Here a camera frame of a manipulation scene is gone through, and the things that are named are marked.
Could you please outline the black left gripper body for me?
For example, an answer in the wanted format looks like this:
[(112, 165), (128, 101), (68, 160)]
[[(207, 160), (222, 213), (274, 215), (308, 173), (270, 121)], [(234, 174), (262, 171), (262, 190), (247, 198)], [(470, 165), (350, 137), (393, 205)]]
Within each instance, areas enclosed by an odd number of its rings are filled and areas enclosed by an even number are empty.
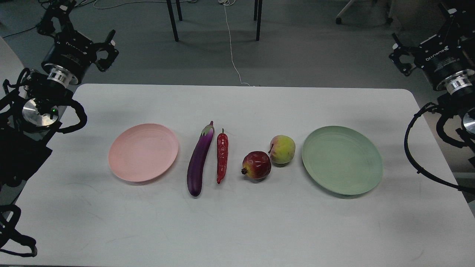
[(74, 33), (69, 38), (65, 33), (59, 33), (52, 48), (46, 54), (41, 67), (49, 73), (53, 67), (61, 67), (72, 74), (71, 84), (82, 83), (90, 65), (97, 60), (93, 50), (93, 41), (82, 33)]

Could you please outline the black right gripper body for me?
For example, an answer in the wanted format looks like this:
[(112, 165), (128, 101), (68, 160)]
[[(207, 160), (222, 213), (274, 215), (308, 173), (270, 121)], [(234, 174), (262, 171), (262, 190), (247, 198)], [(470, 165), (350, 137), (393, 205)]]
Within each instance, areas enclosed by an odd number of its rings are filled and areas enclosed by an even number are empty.
[(456, 91), (470, 84), (474, 63), (457, 37), (431, 36), (414, 52), (414, 65), (421, 68), (434, 91)]

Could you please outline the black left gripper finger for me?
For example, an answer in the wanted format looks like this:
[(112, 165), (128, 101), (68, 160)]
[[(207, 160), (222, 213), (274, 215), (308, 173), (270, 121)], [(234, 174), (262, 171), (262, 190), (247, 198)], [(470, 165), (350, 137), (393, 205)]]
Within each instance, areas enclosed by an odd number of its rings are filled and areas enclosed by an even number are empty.
[[(76, 6), (75, 0), (51, 0), (49, 6), (37, 24), (37, 33), (49, 37), (74, 37), (76, 34), (70, 21), (69, 14)], [(56, 32), (53, 19), (57, 19), (60, 31)]]
[[(101, 72), (107, 71), (110, 68), (110, 66), (112, 66), (117, 56), (119, 55), (119, 51), (115, 48), (115, 44), (113, 40), (115, 34), (116, 34), (116, 31), (111, 30), (104, 42), (93, 44), (93, 51), (95, 52), (95, 55), (96, 55), (96, 60), (94, 64), (96, 65), (97, 69)], [(105, 58), (100, 58), (97, 55), (99, 52), (105, 52), (107, 56)]]

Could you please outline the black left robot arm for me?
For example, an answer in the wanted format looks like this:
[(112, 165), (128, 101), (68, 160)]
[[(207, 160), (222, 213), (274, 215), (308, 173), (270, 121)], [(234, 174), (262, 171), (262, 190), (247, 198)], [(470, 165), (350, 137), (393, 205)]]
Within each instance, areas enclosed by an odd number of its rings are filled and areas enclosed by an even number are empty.
[(47, 146), (54, 134), (82, 129), (88, 116), (73, 99), (69, 86), (80, 85), (91, 65), (108, 70), (119, 55), (111, 30), (102, 42), (93, 42), (73, 27), (70, 13), (75, 0), (47, 0), (37, 32), (53, 38), (42, 72), (24, 68), (17, 81), (1, 81), (1, 252), (35, 257), (37, 242), (17, 229), (22, 210), (17, 198), (29, 179), (52, 154)]

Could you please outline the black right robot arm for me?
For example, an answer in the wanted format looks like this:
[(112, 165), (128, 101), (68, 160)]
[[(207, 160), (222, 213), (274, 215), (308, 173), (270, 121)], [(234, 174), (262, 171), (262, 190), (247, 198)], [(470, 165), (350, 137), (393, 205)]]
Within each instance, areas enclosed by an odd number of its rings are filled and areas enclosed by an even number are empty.
[(443, 0), (439, 8), (445, 18), (435, 35), (417, 46), (405, 46), (396, 34), (389, 59), (404, 76), (423, 71), (434, 91), (443, 91), (435, 103), (426, 103), (407, 126), (404, 151), (418, 174), (458, 191), (474, 194), (474, 188), (452, 184), (424, 169), (409, 149), (409, 134), (425, 113), (440, 115), (435, 125), (438, 137), (453, 147), (474, 151), (474, 1)]

